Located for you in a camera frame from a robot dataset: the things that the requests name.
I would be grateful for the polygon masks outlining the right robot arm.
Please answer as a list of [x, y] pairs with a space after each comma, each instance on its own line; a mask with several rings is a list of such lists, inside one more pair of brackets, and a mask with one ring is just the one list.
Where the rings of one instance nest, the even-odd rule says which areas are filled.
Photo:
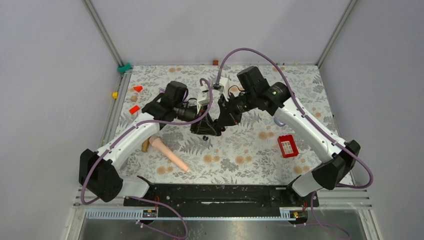
[[308, 173], [289, 183], [287, 201], [301, 205], [307, 195], [320, 189], [333, 190], [356, 163], [361, 146], [355, 140], [346, 141], [334, 135], [300, 104], [295, 103], [289, 88], [283, 82], [272, 85], [256, 66], [250, 66], [237, 74], [243, 91], [234, 96], [229, 93], [227, 78], [219, 78], [223, 88], [218, 100], [220, 114], [215, 125], [218, 128], [240, 123], [242, 114], [259, 109], [268, 112], [277, 125], [286, 124], [315, 152], [320, 164]]

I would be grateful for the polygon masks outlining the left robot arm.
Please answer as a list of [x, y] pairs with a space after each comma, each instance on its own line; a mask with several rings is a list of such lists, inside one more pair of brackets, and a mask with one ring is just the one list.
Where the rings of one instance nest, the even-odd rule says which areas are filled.
[[204, 78], [200, 79], [200, 85], [200, 96], [206, 97], [204, 101], [207, 106], [202, 115], [195, 111], [193, 116], [180, 122], [174, 121], [178, 116], [178, 109], [184, 104], [188, 89], [181, 82], [171, 81], [164, 92], [142, 108], [123, 132], [97, 150], [86, 149], [80, 155], [78, 180], [82, 185], [80, 201], [83, 205], [97, 200], [107, 203], [117, 197], [136, 198], [144, 206], [154, 202], [155, 192], [145, 180], [123, 176], [118, 171], [142, 142], [166, 125], [196, 124], [208, 115], [213, 101], [212, 87]]

